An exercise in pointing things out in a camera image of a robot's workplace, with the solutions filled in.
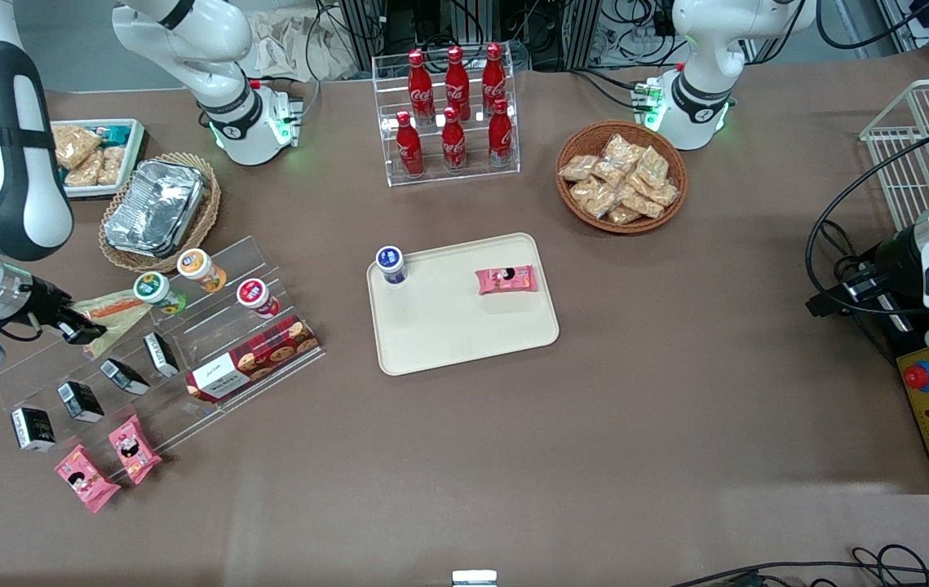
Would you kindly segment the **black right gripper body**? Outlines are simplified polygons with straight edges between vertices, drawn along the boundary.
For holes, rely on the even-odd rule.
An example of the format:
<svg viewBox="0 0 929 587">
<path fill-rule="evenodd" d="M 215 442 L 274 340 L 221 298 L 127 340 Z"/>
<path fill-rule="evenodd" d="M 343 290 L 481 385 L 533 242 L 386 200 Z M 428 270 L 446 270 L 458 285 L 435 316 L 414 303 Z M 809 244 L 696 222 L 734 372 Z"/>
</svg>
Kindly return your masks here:
<svg viewBox="0 0 929 587">
<path fill-rule="evenodd" d="M 21 306 L 14 313 L 14 323 L 53 327 L 63 337 L 76 333 L 73 298 L 66 291 L 49 281 L 32 277 L 29 282 L 19 283 L 15 292 Z"/>
</svg>

